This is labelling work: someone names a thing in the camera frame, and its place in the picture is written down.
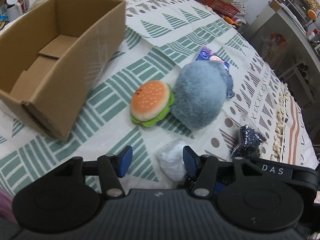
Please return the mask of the white soft bundle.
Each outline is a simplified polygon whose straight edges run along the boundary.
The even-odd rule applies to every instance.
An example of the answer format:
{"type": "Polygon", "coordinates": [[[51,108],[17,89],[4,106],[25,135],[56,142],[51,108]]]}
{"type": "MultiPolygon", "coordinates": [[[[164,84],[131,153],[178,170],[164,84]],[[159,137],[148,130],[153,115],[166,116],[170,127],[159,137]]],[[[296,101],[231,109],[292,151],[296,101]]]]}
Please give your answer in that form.
{"type": "Polygon", "coordinates": [[[187,174],[183,161],[183,148],[186,143],[182,139],[174,140],[163,146],[157,153],[159,167],[172,182],[184,180],[187,174]]]}

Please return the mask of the fluffy blue-grey plush toy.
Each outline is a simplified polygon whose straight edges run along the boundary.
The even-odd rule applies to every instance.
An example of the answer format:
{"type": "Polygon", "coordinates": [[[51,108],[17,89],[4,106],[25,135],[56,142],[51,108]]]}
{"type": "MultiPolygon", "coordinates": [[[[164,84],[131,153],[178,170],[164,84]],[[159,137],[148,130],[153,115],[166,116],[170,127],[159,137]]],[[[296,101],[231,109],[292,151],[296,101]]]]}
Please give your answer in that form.
{"type": "Polygon", "coordinates": [[[176,79],[175,101],[171,114],[185,127],[199,130],[220,114],[227,99],[226,72],[219,61],[193,61],[186,64],[176,79]]]}

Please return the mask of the plush hamburger toy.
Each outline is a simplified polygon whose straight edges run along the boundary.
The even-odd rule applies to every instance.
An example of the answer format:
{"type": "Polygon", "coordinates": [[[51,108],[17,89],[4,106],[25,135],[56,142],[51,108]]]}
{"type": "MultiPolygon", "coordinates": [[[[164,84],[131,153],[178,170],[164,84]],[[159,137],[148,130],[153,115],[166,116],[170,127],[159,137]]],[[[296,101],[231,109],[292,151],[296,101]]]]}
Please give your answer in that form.
{"type": "Polygon", "coordinates": [[[175,96],[171,87],[159,80],[141,85],[131,98],[131,120],[145,127],[152,127],[170,113],[175,96]]]}

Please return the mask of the blue crocheted cloth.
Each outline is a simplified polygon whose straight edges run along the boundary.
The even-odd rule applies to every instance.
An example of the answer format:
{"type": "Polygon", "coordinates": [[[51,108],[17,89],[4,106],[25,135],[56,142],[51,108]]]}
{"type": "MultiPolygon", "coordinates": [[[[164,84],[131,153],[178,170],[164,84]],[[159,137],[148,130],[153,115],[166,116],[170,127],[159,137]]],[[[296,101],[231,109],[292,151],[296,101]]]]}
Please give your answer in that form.
{"type": "Polygon", "coordinates": [[[233,78],[229,72],[228,69],[225,69],[225,72],[226,72],[226,77],[225,77],[225,81],[226,81],[226,96],[227,96],[227,99],[231,99],[235,96],[235,93],[234,93],[234,82],[233,82],[233,78]]]}

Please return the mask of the patterned white green blanket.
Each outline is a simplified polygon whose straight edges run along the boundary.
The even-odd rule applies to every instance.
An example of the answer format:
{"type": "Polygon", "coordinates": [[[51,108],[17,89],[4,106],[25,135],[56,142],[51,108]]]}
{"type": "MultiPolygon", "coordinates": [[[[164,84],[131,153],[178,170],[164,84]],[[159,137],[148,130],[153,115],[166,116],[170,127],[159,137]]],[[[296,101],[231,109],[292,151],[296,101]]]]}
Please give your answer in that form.
{"type": "Polygon", "coordinates": [[[15,195],[31,182],[81,156],[85,161],[133,148],[123,188],[169,189],[157,154],[180,139],[197,154],[228,160],[243,114],[265,136],[266,160],[316,168],[318,161],[299,105],[257,51],[220,16],[193,0],[125,0],[125,39],[82,108],[68,142],[49,139],[1,114],[1,189],[15,195]],[[173,116],[146,128],[130,118],[130,101],[144,82],[175,83],[202,46],[226,60],[235,96],[206,128],[191,131],[173,116]]]}

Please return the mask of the pink fabric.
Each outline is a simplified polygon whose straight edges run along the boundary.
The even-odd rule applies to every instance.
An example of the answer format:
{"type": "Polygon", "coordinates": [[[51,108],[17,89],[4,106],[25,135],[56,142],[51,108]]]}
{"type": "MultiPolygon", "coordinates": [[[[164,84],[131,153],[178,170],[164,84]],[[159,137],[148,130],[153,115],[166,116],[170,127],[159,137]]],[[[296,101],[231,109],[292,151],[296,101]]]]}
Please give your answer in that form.
{"type": "Polygon", "coordinates": [[[2,190],[0,191],[0,214],[2,218],[11,222],[14,221],[14,215],[12,213],[12,198],[2,190]]]}

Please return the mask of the brown cardboard box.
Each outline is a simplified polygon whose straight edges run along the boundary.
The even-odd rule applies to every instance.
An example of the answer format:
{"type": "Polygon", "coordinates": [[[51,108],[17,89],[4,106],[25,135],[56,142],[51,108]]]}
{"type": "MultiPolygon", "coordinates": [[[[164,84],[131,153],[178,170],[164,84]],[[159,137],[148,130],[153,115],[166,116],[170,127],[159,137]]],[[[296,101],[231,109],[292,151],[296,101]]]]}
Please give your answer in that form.
{"type": "Polygon", "coordinates": [[[1,33],[1,109],[66,141],[125,36],[123,0],[48,0],[1,33]]]}

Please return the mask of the white side table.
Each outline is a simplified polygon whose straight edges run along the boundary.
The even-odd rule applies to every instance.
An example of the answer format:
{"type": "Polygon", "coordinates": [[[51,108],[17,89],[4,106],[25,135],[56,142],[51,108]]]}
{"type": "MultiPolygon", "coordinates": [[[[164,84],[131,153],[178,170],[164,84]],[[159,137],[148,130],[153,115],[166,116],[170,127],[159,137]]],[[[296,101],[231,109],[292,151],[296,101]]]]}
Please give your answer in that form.
{"type": "Polygon", "coordinates": [[[312,45],[302,25],[283,3],[272,0],[243,33],[244,38],[260,51],[263,59],[291,85],[306,107],[319,103],[319,51],[312,45]]]}

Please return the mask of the red plastic basket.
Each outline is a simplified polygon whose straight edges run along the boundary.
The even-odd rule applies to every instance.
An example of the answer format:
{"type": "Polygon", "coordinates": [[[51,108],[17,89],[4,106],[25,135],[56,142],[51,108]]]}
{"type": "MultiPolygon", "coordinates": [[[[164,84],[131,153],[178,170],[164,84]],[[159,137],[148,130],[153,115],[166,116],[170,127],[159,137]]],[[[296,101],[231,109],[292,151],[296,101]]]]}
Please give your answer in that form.
{"type": "Polygon", "coordinates": [[[222,14],[223,16],[227,17],[234,17],[236,14],[240,12],[238,8],[231,4],[227,4],[222,0],[196,0],[197,2],[201,3],[202,5],[206,5],[212,8],[215,12],[222,14]]]}

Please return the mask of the grey drawer organizer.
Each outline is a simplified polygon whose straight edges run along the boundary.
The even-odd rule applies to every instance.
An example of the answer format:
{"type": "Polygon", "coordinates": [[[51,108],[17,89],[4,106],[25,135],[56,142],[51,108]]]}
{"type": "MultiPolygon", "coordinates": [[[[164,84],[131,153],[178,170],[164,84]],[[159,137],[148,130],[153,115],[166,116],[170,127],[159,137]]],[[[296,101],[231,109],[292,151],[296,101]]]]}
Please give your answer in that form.
{"type": "Polygon", "coordinates": [[[287,7],[287,10],[291,12],[292,15],[295,16],[297,21],[304,28],[310,22],[312,22],[311,18],[308,16],[308,10],[310,10],[310,6],[304,0],[276,0],[279,3],[282,3],[287,7]]]}

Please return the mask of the white thermos jug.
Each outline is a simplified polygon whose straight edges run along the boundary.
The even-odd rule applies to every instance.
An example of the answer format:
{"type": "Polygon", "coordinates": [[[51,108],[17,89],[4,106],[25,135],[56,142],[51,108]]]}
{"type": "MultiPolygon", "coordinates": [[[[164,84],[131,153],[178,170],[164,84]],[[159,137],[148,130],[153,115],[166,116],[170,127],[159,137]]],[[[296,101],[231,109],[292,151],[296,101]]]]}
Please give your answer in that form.
{"type": "Polygon", "coordinates": [[[19,0],[6,0],[7,15],[10,22],[23,15],[22,6],[19,0]]]}

